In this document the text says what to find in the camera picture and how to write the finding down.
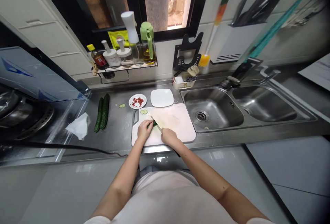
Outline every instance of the hand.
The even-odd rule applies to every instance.
[[[136,142],[145,143],[148,137],[150,136],[153,120],[144,120],[137,129],[137,140]]]
[[[182,143],[180,139],[176,136],[176,133],[167,128],[162,128],[162,141],[169,145],[171,148],[174,148],[177,144]]]

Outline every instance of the yellow packet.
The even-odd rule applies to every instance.
[[[120,37],[122,40],[125,41],[124,46],[125,47],[129,47],[130,44],[128,42],[128,33],[126,30],[123,31],[115,31],[115,32],[108,32],[109,37],[110,37],[110,41],[112,44],[112,47],[114,49],[119,49],[119,44],[117,43],[117,39]]]

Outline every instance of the window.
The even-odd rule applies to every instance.
[[[155,41],[195,36],[205,0],[52,0],[66,22],[86,46],[93,43],[103,49],[109,44],[108,31],[124,30],[120,14],[134,11],[137,31],[149,21],[155,31]]]

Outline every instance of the paper towel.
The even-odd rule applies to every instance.
[[[79,140],[87,135],[87,128],[90,124],[90,118],[87,113],[82,114],[75,121],[70,123],[65,129],[75,134]]]

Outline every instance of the paper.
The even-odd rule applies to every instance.
[[[330,91],[330,54],[298,73]]]
[[[75,121],[70,123],[65,129],[75,134],[79,140],[82,140],[87,135],[90,118],[87,113],[82,114]]]

